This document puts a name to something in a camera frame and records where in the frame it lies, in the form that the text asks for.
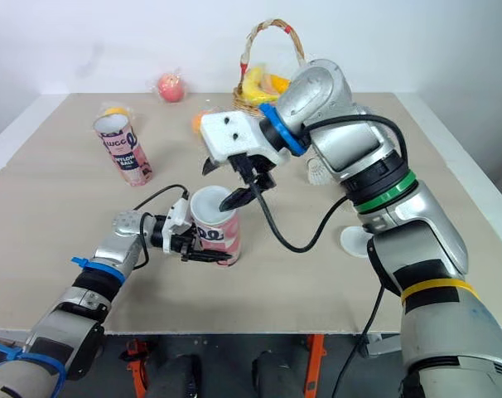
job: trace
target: blue zip tie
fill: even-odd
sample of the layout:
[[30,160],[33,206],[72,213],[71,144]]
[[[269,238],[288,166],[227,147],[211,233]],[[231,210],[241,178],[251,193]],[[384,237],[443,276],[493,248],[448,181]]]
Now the blue zip tie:
[[275,107],[270,104],[260,104],[258,108],[264,116],[269,119],[271,125],[277,130],[278,134],[282,137],[293,155],[301,156],[304,152],[306,152],[306,149],[304,149],[302,145],[292,136],[284,123],[280,120]]
[[87,259],[81,259],[80,257],[73,257],[70,260],[73,263],[78,264],[81,268],[98,269],[100,271],[107,272],[108,274],[111,274],[112,276],[117,278],[120,281],[120,284],[124,284],[124,282],[126,281],[126,277],[122,274],[122,272],[109,265],[95,263]]
[[56,387],[52,391],[51,398],[56,398],[61,391],[61,387],[63,387],[65,380],[67,379],[67,371],[63,364],[53,357],[49,357],[43,354],[35,354],[32,352],[23,352],[22,348],[10,348],[2,345],[0,343],[0,352],[4,352],[6,354],[7,361],[18,361],[18,360],[30,360],[45,363],[46,365],[54,367],[58,371],[58,381],[56,382]]

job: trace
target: wooden tabletop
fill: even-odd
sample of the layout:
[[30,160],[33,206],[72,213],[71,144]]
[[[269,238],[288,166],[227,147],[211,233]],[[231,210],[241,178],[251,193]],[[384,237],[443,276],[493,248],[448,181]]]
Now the wooden tabletop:
[[[230,167],[202,177],[206,158],[191,132],[204,109],[230,109],[230,95],[189,95],[163,104],[150,94],[70,95],[0,172],[0,329],[27,330],[80,272],[72,256],[90,257],[120,211],[160,187],[182,183],[191,191],[240,181]],[[439,199],[469,251],[473,284],[502,326],[502,243],[445,162],[397,98],[355,99],[394,120],[408,141],[410,166]],[[154,170],[144,187],[119,176],[91,125],[102,104],[135,113],[133,127]],[[307,182],[305,158],[273,170],[278,186],[265,194],[279,229],[303,245],[341,195],[336,185]],[[147,209],[164,214],[171,192]],[[379,288],[369,261],[347,255],[340,232],[359,222],[350,204],[329,221],[315,248],[297,255],[268,229],[257,203],[240,211],[243,253],[231,268],[182,263],[151,251],[149,266],[133,272],[105,322],[112,333],[359,332]],[[372,330],[397,332],[401,305],[386,292]]]

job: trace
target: cable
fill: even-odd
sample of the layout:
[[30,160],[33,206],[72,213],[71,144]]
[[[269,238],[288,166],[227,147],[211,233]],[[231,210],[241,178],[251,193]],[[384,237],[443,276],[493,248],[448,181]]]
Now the cable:
[[151,195],[150,197],[148,197],[144,201],[141,201],[133,209],[134,210],[140,209],[141,207],[143,207],[144,205],[146,205],[149,201],[151,201],[151,199],[154,199],[154,198],[158,197],[163,192],[166,192],[166,191],[168,191],[169,189],[172,189],[172,188],[181,188],[183,190],[183,197],[185,199],[188,199],[188,189],[186,189],[186,187],[182,186],[181,184],[172,184],[172,185],[169,185],[168,187],[164,187],[163,189],[160,189],[159,191],[155,192],[153,195]]
[[251,191],[255,195],[255,197],[258,200],[258,203],[260,203],[260,206],[262,207],[262,211],[264,215],[266,216],[266,220],[268,220],[269,227],[271,228],[271,231],[273,234],[277,237],[278,241],[282,243],[284,247],[287,249],[295,252],[295,253],[306,253],[309,251],[314,245],[316,244],[317,240],[321,236],[321,233],[323,229],[325,228],[326,223],[328,220],[331,218],[332,214],[334,214],[334,211],[341,206],[346,200],[346,197],[342,197],[339,201],[334,203],[330,210],[325,214],[323,219],[321,220],[321,224],[317,227],[316,233],[314,236],[311,238],[310,242],[308,245],[303,246],[303,247],[296,247],[294,245],[291,245],[280,233],[278,230],[277,226],[275,225],[275,220],[273,219],[273,216],[271,215],[271,211],[269,210],[268,204],[264,200],[262,193],[260,192],[260,189],[258,189],[257,185],[254,182],[251,182],[249,184],[249,188],[251,188]]
[[143,213],[141,216],[141,221],[139,222],[138,229],[139,229],[139,235],[141,236],[141,246],[142,246],[142,252],[144,253],[144,262],[139,265],[135,265],[133,269],[139,269],[142,268],[144,265],[148,264],[150,261],[150,255],[148,254],[148,248],[146,246],[146,239],[144,238],[144,219],[146,217],[152,216],[150,213]]
[[352,122],[375,122],[389,127],[397,138],[398,146],[400,147],[400,157],[406,164],[408,164],[408,149],[406,147],[406,140],[403,137],[402,130],[396,125],[393,120],[389,120],[383,116],[378,116],[376,114],[348,114],[346,116],[339,116],[337,118],[322,120],[321,122],[306,126],[302,130],[301,136],[304,137],[312,130],[318,129],[320,127],[328,126],[331,124]]
[[355,345],[352,347],[352,351],[350,351],[350,354],[347,357],[345,364],[341,368],[340,374],[338,375],[337,379],[335,380],[334,391],[332,392],[332,398],[334,398],[335,395],[337,394],[337,391],[340,388],[341,379],[343,379],[343,376],[347,372],[349,365],[351,364],[352,360],[354,359],[354,355],[358,351],[361,343],[365,340],[365,336],[367,336],[367,332],[369,331],[369,328],[373,324],[374,318],[376,318],[376,313],[378,312],[378,308],[379,308],[380,303],[382,301],[382,296],[384,295],[384,291],[385,291],[385,287],[383,285],[381,285],[380,290],[378,292],[378,296],[376,297],[376,301],[374,302],[373,312],[370,313],[369,320],[365,324],[363,332],[358,336],[358,339],[356,340]]

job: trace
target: banana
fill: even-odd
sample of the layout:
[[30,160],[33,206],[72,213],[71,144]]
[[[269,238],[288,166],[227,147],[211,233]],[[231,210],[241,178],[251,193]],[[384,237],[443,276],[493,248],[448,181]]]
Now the banana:
[[260,89],[260,80],[262,79],[263,68],[255,66],[251,68],[244,76],[242,82],[242,97],[251,105],[259,105],[264,102],[274,102],[278,100],[278,95],[268,94]]

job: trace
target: pink can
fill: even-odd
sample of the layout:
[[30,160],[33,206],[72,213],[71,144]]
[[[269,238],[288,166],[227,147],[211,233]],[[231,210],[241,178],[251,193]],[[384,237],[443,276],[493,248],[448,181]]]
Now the pink can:
[[128,115],[122,112],[105,114],[94,122],[93,127],[124,180],[132,187],[146,184],[152,177],[152,168]]
[[233,257],[219,261],[230,266],[240,256],[240,224],[236,210],[220,211],[221,202],[231,193],[225,187],[211,185],[201,188],[191,199],[191,214],[194,218],[201,247],[224,251]]

